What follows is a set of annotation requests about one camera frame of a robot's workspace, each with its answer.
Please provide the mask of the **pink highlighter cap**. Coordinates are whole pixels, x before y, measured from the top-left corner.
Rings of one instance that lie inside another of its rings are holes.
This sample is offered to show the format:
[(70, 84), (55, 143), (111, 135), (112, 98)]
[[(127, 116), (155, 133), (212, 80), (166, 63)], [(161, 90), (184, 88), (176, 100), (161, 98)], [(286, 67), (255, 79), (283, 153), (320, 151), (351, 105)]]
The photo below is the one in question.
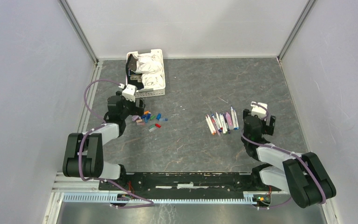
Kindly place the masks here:
[(132, 116), (132, 121), (136, 121), (137, 119), (139, 119), (140, 117), (138, 115), (134, 115)]

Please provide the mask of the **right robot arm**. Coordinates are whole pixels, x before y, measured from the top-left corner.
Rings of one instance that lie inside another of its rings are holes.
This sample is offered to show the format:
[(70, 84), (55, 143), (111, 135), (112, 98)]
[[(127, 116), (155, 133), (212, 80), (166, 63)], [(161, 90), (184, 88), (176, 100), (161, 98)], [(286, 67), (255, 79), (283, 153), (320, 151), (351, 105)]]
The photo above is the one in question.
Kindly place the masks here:
[(241, 141), (247, 154), (262, 162), (252, 170), (251, 186), (255, 190), (267, 186), (283, 190), (300, 208), (334, 198), (336, 187), (315, 153), (291, 152), (264, 138), (273, 135), (275, 120), (263, 105), (253, 104), (251, 110), (243, 110)]

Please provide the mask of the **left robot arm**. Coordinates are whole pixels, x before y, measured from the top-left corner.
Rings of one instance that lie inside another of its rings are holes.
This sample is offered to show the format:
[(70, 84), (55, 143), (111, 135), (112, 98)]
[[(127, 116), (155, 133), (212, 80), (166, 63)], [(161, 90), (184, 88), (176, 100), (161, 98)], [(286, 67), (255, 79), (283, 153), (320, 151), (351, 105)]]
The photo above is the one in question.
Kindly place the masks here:
[(62, 167), (64, 176), (86, 180), (110, 179), (112, 187), (123, 190), (128, 184), (124, 166), (105, 161), (103, 146), (123, 135), (127, 117), (142, 116), (144, 112), (145, 101), (142, 98), (132, 102), (123, 96), (109, 97), (103, 124), (85, 133), (68, 136)]

